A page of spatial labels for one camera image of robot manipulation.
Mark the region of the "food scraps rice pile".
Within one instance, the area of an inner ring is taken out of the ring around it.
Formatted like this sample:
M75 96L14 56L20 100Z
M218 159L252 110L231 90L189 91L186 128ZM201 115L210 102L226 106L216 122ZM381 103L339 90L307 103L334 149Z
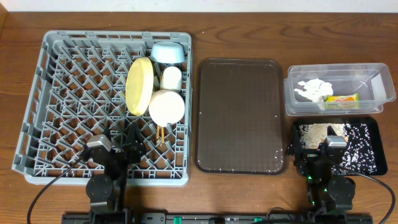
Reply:
M318 145L326 139L329 126L347 142L347 150L343 154L340 165L366 175L375 174L377 172L376 158L366 124L301 124L298 126L298 135L302 146L306 149L317 149Z

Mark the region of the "wooden chopstick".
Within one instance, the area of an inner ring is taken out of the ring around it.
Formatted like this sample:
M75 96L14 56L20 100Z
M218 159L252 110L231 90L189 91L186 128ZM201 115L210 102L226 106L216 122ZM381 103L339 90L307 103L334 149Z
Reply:
M160 132L161 132L161 142L162 142L162 144L164 144L165 143L165 134L164 134L164 127L162 126L161 128L160 128Z
M159 139L159 135L160 135L160 126L157 125L156 139Z

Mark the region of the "green yellow snack wrapper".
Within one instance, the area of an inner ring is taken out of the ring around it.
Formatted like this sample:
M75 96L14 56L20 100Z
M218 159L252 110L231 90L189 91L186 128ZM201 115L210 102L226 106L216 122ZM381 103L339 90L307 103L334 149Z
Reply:
M359 95L357 93L343 96L326 96L324 102L328 110L356 110L359 109Z

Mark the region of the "pink bowl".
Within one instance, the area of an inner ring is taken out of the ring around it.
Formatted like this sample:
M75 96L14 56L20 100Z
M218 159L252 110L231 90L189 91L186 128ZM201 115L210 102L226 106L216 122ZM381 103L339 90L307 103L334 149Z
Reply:
M185 114L185 102L176 92L159 90L149 103L149 114L154 123L161 127L179 122Z

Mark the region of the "white paper napkin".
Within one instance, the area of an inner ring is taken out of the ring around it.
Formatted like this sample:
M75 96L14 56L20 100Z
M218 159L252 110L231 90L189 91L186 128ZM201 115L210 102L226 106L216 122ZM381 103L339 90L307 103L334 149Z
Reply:
M295 88L294 92L312 102L320 102L326 97L333 95L332 84L330 82L320 80L319 78L311 79L307 82L300 81L298 84L302 89Z

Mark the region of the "yellow plate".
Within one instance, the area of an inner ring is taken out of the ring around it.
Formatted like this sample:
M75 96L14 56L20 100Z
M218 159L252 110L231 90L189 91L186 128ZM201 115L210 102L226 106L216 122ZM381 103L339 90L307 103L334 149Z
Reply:
M136 59L127 76L125 96L130 113L135 116L143 115L152 96L154 87L154 71L148 57Z

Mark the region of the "cream white cup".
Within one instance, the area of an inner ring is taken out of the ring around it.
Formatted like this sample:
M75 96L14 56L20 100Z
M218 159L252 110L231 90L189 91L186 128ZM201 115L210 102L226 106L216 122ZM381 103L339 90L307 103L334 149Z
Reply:
M160 89L179 93L182 90L181 70L177 67L167 67L162 73Z

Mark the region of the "light blue bowl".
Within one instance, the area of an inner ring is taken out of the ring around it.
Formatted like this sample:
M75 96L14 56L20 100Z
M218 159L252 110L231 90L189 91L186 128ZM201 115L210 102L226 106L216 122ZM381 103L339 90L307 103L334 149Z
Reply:
M183 46L174 42L155 43L150 56L159 63L182 63L185 61Z

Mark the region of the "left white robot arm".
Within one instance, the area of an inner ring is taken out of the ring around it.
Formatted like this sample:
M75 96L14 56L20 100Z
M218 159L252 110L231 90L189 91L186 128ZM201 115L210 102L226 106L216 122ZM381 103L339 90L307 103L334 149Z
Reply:
M81 158L104 167L104 173L90 178L86 194L90 198L90 223L132 223L134 215L124 207L128 170L147 152L136 123L131 123L121 144L111 140L110 130L93 136L84 145Z

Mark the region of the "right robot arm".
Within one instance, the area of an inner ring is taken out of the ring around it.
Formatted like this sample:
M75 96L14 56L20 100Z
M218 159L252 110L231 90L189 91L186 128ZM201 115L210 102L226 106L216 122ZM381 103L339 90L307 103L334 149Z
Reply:
M306 149L300 142L297 127L292 128L287 154L294 156L294 166L307 178L308 199L317 208L317 213L338 214L351 210L355 195L355 182L342 175L334 175L332 169L339 167L347 142L338 136L331 126L327 136L317 149Z

